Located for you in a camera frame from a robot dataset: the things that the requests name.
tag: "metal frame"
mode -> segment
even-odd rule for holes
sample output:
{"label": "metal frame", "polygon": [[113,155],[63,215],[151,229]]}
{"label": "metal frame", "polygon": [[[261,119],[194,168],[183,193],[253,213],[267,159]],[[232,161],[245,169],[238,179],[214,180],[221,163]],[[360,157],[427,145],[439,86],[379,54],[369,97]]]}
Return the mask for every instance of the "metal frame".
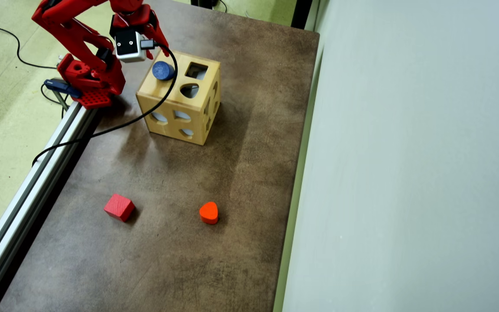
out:
{"label": "metal frame", "polygon": [[[87,110],[75,101],[45,147],[82,137],[96,113],[97,109]],[[62,146],[41,156],[1,217],[0,281],[76,146]]]}

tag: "white wall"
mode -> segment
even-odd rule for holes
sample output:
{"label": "white wall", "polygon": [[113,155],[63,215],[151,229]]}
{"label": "white wall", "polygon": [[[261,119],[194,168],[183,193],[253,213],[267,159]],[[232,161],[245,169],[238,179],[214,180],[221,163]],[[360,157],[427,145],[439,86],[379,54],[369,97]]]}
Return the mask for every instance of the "white wall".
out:
{"label": "white wall", "polygon": [[317,26],[284,311],[499,311],[499,1],[321,0]]}

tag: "red block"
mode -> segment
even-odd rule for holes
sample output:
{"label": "red block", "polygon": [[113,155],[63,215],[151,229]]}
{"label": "red block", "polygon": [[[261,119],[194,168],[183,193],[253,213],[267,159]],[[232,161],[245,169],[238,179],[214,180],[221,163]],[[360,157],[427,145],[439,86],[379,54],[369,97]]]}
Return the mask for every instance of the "red block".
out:
{"label": "red block", "polygon": [[134,210],[134,204],[132,203],[132,200],[126,197],[122,197],[119,194],[113,194],[113,197],[109,199],[109,202],[107,202],[107,205],[105,205],[103,210],[111,217],[126,222],[128,217],[130,217],[130,213]]}

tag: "wooden box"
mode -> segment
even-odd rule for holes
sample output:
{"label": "wooden box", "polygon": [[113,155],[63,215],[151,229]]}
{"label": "wooden box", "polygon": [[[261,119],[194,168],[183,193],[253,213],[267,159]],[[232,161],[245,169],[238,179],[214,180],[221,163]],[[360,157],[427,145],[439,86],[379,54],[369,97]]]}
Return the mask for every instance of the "wooden box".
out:
{"label": "wooden box", "polygon": [[[178,62],[178,77],[166,101],[145,117],[150,132],[199,145],[213,125],[220,105],[220,63],[173,51]],[[171,57],[161,51],[154,63],[165,61],[174,66]],[[160,101],[172,83],[160,81],[148,71],[136,98],[142,112]]]}

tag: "hole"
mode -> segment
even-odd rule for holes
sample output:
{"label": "hole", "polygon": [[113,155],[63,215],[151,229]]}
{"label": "hole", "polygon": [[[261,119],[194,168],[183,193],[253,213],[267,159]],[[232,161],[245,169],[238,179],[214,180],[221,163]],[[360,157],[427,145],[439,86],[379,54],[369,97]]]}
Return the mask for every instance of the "hole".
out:
{"label": "hole", "polygon": [[204,114],[206,114],[206,115],[209,114],[209,102],[210,101],[211,101],[211,98],[207,99],[207,105],[205,105]]}
{"label": "hole", "polygon": [[197,83],[188,83],[180,87],[180,93],[188,99],[193,99],[198,94],[200,86]]}
{"label": "hole", "polygon": [[178,110],[175,110],[174,113],[175,113],[175,119],[181,119],[181,121],[183,121],[183,122],[189,122],[190,120],[192,120],[192,118],[190,118],[190,115],[188,115],[184,112],[180,112]]}
{"label": "hole", "polygon": [[160,113],[157,112],[152,112],[151,118],[155,119],[157,123],[161,125],[165,125],[168,122],[167,118],[164,115],[161,115]]}
{"label": "hole", "polygon": [[217,90],[218,90],[218,81],[215,81],[215,84],[213,86],[213,91],[215,91],[215,95],[213,95],[213,99],[217,97]]}
{"label": "hole", "polygon": [[185,138],[191,139],[194,135],[194,131],[189,129],[180,129],[180,134],[182,134]]}
{"label": "hole", "polygon": [[206,72],[207,72],[206,65],[201,65],[192,62],[190,63],[190,66],[188,66],[188,70],[186,71],[186,76],[203,80]]}

